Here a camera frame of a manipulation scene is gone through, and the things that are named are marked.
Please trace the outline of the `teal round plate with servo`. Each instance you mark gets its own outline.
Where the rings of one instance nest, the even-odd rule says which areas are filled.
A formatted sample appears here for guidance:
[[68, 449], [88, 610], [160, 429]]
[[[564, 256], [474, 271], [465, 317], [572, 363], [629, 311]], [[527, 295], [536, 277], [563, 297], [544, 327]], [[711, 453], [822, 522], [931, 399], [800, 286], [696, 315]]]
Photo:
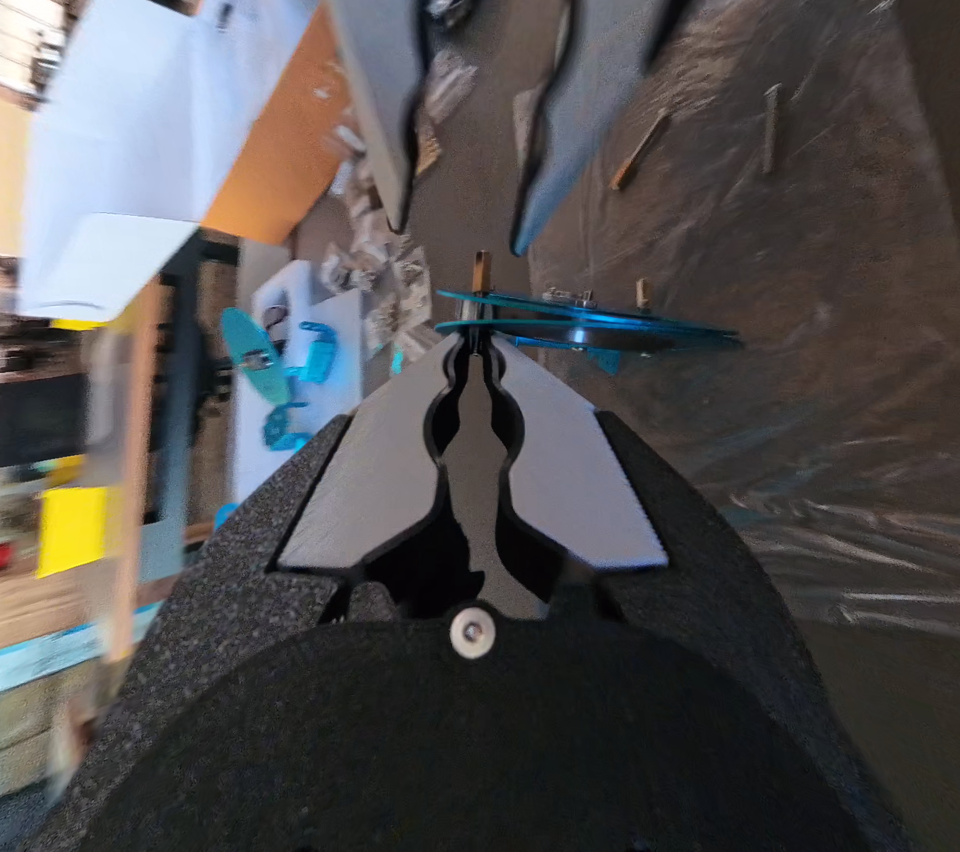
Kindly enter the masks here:
[[272, 408], [292, 402], [289, 375], [269, 335], [246, 312], [222, 310], [221, 332], [230, 361]]

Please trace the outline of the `orange and white cardboard box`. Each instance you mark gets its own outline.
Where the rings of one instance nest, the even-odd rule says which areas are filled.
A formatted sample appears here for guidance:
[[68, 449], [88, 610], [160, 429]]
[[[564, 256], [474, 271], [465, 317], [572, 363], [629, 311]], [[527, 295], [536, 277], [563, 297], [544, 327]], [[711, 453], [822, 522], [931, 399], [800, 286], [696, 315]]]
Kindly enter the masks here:
[[201, 228], [281, 244], [350, 122], [329, 0], [86, 0], [30, 119], [16, 311], [116, 318]]

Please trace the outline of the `teal folded metal bracket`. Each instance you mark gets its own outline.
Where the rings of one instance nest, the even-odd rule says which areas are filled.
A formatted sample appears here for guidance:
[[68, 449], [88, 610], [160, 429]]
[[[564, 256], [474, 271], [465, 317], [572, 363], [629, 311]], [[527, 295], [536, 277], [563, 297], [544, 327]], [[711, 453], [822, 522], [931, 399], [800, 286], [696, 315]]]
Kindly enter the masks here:
[[308, 407], [307, 402], [291, 401], [275, 406], [262, 428], [263, 444], [271, 452], [297, 452], [306, 446], [312, 435], [297, 428], [291, 413]]

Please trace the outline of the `large clear plastic bag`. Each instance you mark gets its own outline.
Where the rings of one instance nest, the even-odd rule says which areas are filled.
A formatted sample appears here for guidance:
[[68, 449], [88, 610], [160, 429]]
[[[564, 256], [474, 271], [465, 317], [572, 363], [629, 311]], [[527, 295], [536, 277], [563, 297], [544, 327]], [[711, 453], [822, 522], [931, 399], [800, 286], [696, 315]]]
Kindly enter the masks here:
[[541, 360], [713, 502], [797, 618], [958, 637], [958, 232], [896, 0], [693, 0], [529, 265], [609, 308], [646, 277], [656, 313], [738, 332], [615, 374]]

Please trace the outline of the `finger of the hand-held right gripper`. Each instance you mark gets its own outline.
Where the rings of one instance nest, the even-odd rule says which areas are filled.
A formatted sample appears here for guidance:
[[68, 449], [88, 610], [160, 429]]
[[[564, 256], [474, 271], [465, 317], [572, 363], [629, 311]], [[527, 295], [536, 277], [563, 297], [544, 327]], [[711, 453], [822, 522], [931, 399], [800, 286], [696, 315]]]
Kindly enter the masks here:
[[429, 69], [425, 0], [330, 0], [356, 118], [390, 229], [406, 230]]
[[544, 78], [513, 99], [514, 256], [525, 255], [544, 231], [690, 2], [563, 0]]

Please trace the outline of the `blue metal turntable assembly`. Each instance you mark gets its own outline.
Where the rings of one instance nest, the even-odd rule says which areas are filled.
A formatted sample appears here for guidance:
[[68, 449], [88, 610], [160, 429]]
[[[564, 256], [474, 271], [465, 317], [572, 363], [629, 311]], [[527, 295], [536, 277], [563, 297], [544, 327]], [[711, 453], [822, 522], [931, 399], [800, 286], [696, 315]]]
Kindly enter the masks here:
[[457, 308], [456, 318], [437, 324], [438, 332], [460, 334], [472, 345], [499, 337], [515, 347], [582, 352], [610, 371], [618, 369], [623, 353], [653, 356], [743, 345], [734, 330], [666, 318], [647, 309], [604, 309], [583, 295], [441, 290], [438, 296]]

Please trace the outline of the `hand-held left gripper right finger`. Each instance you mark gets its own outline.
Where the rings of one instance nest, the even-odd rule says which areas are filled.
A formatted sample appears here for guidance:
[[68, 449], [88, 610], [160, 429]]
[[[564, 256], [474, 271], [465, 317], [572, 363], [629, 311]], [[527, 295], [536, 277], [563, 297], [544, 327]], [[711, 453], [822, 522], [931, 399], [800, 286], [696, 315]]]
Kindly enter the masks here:
[[506, 452], [495, 543], [511, 573], [623, 573], [668, 557], [592, 403], [493, 334], [484, 377]]

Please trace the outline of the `pile of small hardware bags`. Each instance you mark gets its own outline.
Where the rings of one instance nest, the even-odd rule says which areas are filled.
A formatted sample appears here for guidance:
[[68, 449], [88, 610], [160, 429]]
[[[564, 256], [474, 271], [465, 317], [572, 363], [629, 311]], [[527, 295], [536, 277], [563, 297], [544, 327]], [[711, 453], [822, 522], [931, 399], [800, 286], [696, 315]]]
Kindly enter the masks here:
[[[426, 81], [425, 105], [415, 120], [418, 153], [415, 177], [442, 157], [437, 128], [472, 92], [477, 67], [451, 45], [434, 55]], [[390, 373], [417, 361], [441, 337], [434, 330], [432, 293], [426, 253], [409, 233], [391, 230], [375, 185], [366, 145], [354, 125], [334, 127], [332, 146], [340, 165], [327, 193], [345, 207], [351, 241], [348, 248], [331, 242], [318, 267], [321, 286], [332, 294], [363, 295], [362, 319], [367, 358], [386, 352]]]

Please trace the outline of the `white foam sheet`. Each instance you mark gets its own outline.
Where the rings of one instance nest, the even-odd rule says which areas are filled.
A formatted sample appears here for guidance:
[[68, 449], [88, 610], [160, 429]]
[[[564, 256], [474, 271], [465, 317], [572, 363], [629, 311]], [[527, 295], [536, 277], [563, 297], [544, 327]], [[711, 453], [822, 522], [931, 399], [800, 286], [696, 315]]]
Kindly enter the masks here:
[[294, 260], [257, 288], [244, 312], [265, 329], [282, 356], [283, 365], [299, 366], [305, 358], [309, 333], [299, 331], [303, 320], [326, 323], [338, 337], [338, 354], [329, 379], [322, 385], [289, 377], [292, 401], [308, 407], [291, 413], [296, 427], [312, 435], [297, 452], [271, 452], [263, 444], [263, 424], [273, 409], [257, 394], [244, 375], [233, 369], [232, 476], [227, 501], [239, 505], [271, 482], [283, 482], [287, 472], [301, 466], [318, 440], [330, 428], [343, 424], [364, 395], [365, 348], [362, 333], [362, 294], [350, 291], [318, 299], [312, 269], [306, 260]]

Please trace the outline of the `wood-edged grey desk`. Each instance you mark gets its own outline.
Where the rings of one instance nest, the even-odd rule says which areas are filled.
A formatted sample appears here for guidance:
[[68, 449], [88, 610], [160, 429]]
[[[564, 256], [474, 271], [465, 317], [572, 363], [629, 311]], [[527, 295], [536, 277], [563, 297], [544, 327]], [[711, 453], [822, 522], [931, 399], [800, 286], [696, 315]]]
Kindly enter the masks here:
[[166, 599], [185, 564], [197, 343], [195, 289], [183, 298], [181, 285], [158, 273], [98, 341], [113, 415], [99, 446], [107, 510], [98, 625], [112, 667], [142, 639], [138, 610]]

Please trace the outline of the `yellow plastic bin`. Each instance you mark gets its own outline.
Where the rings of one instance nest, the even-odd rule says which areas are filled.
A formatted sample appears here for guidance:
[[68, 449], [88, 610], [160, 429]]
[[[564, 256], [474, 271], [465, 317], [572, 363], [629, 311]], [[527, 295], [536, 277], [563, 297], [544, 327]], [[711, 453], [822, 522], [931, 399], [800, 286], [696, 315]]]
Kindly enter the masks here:
[[105, 486], [43, 491], [36, 577], [45, 579], [99, 561], [107, 553], [111, 491]]

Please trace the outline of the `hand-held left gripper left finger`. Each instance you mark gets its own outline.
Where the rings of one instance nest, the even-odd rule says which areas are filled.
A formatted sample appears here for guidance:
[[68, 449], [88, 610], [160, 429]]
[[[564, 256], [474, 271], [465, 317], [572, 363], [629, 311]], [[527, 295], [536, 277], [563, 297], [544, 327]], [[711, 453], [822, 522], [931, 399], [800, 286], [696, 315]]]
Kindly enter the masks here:
[[279, 554], [283, 570], [357, 571], [440, 507], [447, 479], [435, 418], [464, 345], [452, 334], [356, 408]]

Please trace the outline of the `blue perforated metal bracket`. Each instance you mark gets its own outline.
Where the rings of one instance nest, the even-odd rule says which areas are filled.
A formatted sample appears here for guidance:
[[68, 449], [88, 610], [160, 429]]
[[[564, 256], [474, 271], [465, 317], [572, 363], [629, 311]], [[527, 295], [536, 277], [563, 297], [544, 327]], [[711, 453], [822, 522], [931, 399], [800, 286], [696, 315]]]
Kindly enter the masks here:
[[330, 325], [312, 320], [301, 321], [297, 329], [311, 334], [313, 339], [300, 365], [288, 366], [286, 374], [303, 383], [322, 385], [330, 378], [338, 354], [337, 333]]

